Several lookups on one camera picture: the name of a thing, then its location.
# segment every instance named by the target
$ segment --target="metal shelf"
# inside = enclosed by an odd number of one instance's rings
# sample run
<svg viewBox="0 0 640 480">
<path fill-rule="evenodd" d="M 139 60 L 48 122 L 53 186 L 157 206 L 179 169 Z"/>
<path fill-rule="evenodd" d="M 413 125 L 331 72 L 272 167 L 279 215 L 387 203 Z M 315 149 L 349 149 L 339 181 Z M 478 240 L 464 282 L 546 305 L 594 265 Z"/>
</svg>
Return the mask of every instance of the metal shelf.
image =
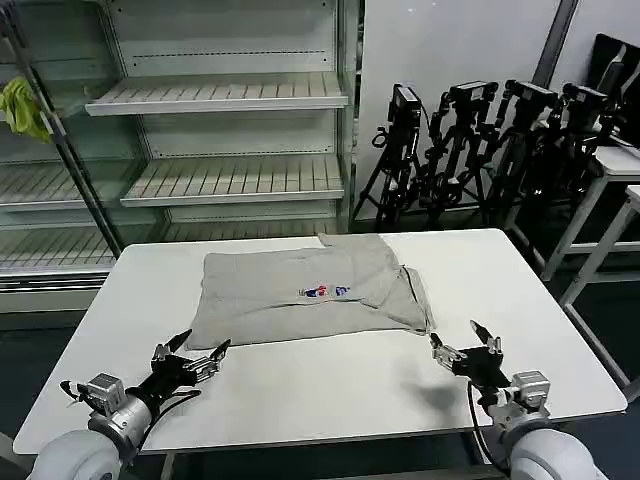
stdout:
<svg viewBox="0 0 640 480">
<path fill-rule="evenodd" d="M 167 230 L 164 242 L 309 237 L 318 233 L 337 233 L 335 219 L 174 223 Z"/>
<path fill-rule="evenodd" d="M 130 77 L 88 103 L 89 115 L 343 108 L 335 72 Z"/>
<path fill-rule="evenodd" d="M 121 193 L 130 162 L 91 162 L 87 169 L 103 201 Z M 80 192 L 61 162 L 0 165 L 0 211 L 84 209 Z"/>
<path fill-rule="evenodd" d="M 152 225 L 120 227 L 130 243 L 144 243 Z M 0 232 L 0 276 L 108 272 L 115 258 L 95 226 Z"/>
<path fill-rule="evenodd" d="M 121 203 L 157 207 L 343 196 L 335 155 L 174 158 L 151 161 Z"/>
</svg>

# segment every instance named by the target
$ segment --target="display shelf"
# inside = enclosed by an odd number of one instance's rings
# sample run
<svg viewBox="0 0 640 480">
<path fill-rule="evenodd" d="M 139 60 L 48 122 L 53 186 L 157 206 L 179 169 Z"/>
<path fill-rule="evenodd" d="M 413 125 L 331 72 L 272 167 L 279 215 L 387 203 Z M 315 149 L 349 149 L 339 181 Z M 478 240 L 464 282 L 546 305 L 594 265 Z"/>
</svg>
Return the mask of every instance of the display shelf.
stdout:
<svg viewBox="0 0 640 480">
<path fill-rule="evenodd" d="M 149 225 L 121 227 L 128 239 L 145 241 Z M 106 272 L 115 263 L 95 226 L 0 232 L 0 276 Z"/>
<path fill-rule="evenodd" d="M 129 162 L 92 162 L 87 169 L 103 201 L 122 191 Z M 61 162 L 0 165 L 0 211 L 86 208 L 73 179 Z"/>
<path fill-rule="evenodd" d="M 250 238 L 308 237 L 318 233 L 337 233 L 335 219 L 174 223 L 167 230 L 164 241 L 198 242 Z"/>
<path fill-rule="evenodd" d="M 121 203 L 153 207 L 343 196 L 335 155 L 174 158 L 151 161 Z"/>
<path fill-rule="evenodd" d="M 126 78 L 89 115 L 343 108 L 335 72 Z"/>
</svg>

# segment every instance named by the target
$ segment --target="glass door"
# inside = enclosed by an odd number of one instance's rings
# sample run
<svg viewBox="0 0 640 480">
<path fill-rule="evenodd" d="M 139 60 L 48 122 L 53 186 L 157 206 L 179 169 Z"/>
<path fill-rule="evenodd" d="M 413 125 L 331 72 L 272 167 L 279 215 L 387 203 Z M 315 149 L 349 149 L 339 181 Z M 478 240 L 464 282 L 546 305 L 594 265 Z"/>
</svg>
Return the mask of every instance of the glass door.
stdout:
<svg viewBox="0 0 640 480">
<path fill-rule="evenodd" d="M 27 86 L 8 37 L 0 25 L 0 90 L 7 102 L 24 104 L 16 95 Z M 51 58 L 49 65 L 55 65 Z M 23 288 L 25 282 L 84 285 L 99 282 L 115 255 L 97 227 L 60 148 L 44 122 L 35 127 L 0 112 L 0 289 Z"/>
</svg>

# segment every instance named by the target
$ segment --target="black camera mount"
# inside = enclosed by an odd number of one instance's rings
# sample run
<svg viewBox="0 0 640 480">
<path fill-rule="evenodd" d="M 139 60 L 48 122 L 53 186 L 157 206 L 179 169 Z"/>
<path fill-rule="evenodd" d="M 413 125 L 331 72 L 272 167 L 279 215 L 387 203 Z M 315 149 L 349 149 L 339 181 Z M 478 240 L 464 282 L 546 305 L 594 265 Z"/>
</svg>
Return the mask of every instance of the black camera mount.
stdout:
<svg viewBox="0 0 640 480">
<path fill-rule="evenodd" d="M 409 87 L 395 84 L 387 116 L 389 128 L 387 130 L 385 127 L 379 127 L 378 134 L 371 142 L 374 147 L 384 150 L 366 187 L 360 193 L 360 199 L 353 211 L 354 220 L 365 200 L 369 200 L 378 209 L 376 230 L 380 229 L 382 223 L 394 223 L 400 213 L 410 206 L 408 196 L 411 173 L 414 168 L 420 168 L 417 151 L 421 117 L 422 102 L 415 93 Z M 376 201 L 371 196 L 371 190 L 381 172 L 385 174 L 385 180 L 380 201 Z"/>
</svg>

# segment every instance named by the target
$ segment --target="gray t-shirt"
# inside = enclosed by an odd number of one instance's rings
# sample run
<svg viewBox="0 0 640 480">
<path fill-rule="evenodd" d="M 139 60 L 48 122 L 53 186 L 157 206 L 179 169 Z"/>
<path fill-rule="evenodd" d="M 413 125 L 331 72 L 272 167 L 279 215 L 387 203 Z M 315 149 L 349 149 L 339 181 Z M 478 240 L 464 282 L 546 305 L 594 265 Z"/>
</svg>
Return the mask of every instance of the gray t-shirt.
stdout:
<svg viewBox="0 0 640 480">
<path fill-rule="evenodd" d="M 378 235 L 320 240 L 326 248 L 208 254 L 187 348 L 433 328 L 419 275 Z"/>
</svg>

